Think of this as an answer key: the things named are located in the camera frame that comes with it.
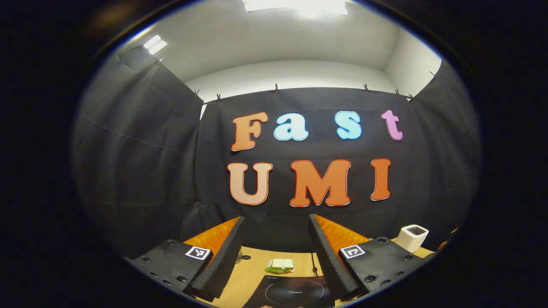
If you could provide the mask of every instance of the black curtain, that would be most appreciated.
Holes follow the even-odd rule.
[[[461,224],[475,192],[480,164],[480,137],[470,99],[456,73],[444,62],[437,78],[414,101],[393,93],[341,88],[298,88],[251,93],[210,102],[199,125],[196,149],[198,215],[189,223],[190,237],[238,215],[251,223],[245,245],[268,250],[312,251],[307,216],[316,213],[368,237],[396,237],[399,229],[419,224],[430,230],[424,247],[436,249]],[[393,140],[381,114],[399,117],[403,139]],[[362,135],[341,140],[334,115],[355,111]],[[261,135],[250,150],[231,151],[236,117],[266,112]],[[303,115],[309,136],[304,141],[278,141],[277,117]],[[391,196],[371,201],[375,173],[371,161],[388,158]],[[350,204],[311,204],[293,208],[293,161],[309,159],[323,176],[334,159],[347,159]],[[256,191],[254,163],[269,162],[269,196],[257,206],[239,204],[230,195],[229,163],[246,163],[244,189]]]
[[[181,237],[196,201],[200,98],[139,47],[109,57],[74,122],[73,176],[100,232],[136,257]]]

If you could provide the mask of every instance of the cable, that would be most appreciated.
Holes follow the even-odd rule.
[[[316,264],[314,263],[314,253],[310,253],[312,256],[312,271],[316,274],[316,277],[318,277],[318,268],[316,267]]]

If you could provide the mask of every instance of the white box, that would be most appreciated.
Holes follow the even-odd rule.
[[[424,239],[428,235],[428,230],[419,225],[409,225],[403,227],[399,231],[396,244],[400,245],[410,253],[414,253],[419,250],[423,244]]]

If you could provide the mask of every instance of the printed logo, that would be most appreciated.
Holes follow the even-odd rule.
[[[347,259],[351,259],[355,256],[365,254],[362,248],[360,248],[358,245],[341,248],[341,251]]]
[[[211,250],[209,249],[192,246],[192,248],[190,248],[190,250],[185,253],[185,255],[194,259],[203,260],[209,255],[210,251]]]

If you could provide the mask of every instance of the ceiling light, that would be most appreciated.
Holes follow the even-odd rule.
[[[242,0],[247,12],[266,9],[320,10],[346,16],[345,0]]]
[[[151,39],[149,39],[148,41],[146,41],[146,43],[143,45],[146,49],[150,49],[154,44],[158,43],[159,41],[161,41],[162,39],[160,38],[159,35],[155,35],[153,36]]]
[[[167,46],[168,43],[164,42],[164,41],[159,41],[158,43],[154,44],[151,48],[149,48],[149,53],[151,55],[157,53],[158,51],[160,51],[160,49],[164,48],[165,46]]]

